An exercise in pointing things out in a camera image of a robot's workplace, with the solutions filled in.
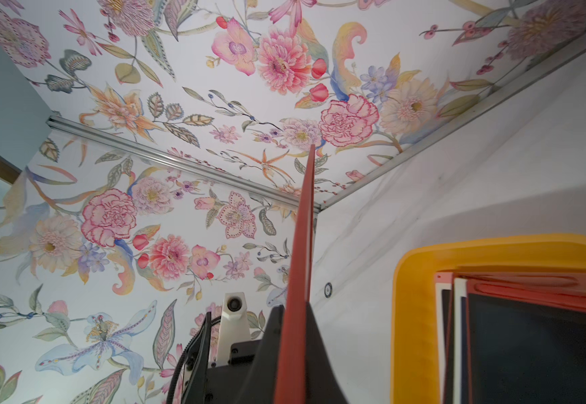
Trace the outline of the red writing tablet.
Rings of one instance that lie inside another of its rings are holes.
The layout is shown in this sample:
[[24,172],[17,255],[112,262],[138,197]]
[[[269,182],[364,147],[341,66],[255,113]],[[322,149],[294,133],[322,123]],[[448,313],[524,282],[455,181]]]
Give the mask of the red writing tablet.
[[586,403],[586,276],[466,288],[470,403]]
[[306,402],[306,310],[313,259],[314,145],[309,148],[291,256],[274,403]]

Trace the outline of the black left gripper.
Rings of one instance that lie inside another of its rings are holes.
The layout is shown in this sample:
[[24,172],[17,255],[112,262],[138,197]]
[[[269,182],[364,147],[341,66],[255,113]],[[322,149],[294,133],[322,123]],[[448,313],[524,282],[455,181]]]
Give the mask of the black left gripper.
[[234,403],[248,380],[261,340],[234,343],[227,363],[212,365],[209,359],[212,328],[220,322],[220,317],[212,318],[207,313],[200,331],[185,350],[184,366],[189,376],[181,382],[182,403]]

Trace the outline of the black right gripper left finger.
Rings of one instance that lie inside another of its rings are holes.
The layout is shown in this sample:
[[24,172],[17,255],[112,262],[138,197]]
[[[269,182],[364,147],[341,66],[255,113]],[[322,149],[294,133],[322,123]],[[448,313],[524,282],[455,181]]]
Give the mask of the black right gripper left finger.
[[266,323],[257,357],[249,370],[248,380],[240,388],[234,403],[273,403],[274,389],[283,328],[284,306],[272,309]]

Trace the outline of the white writing tablet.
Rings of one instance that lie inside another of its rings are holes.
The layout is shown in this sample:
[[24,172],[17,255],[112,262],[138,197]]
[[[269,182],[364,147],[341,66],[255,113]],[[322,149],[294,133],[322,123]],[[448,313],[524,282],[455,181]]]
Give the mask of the white writing tablet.
[[467,279],[454,280],[453,399],[456,404],[471,402],[468,348]]

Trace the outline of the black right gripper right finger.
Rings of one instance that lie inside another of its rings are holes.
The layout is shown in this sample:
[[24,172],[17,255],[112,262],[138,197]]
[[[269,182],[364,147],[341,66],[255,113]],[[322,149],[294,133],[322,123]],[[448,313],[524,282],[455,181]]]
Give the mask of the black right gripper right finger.
[[306,304],[306,403],[347,404],[345,394],[333,373],[325,345],[313,314]]

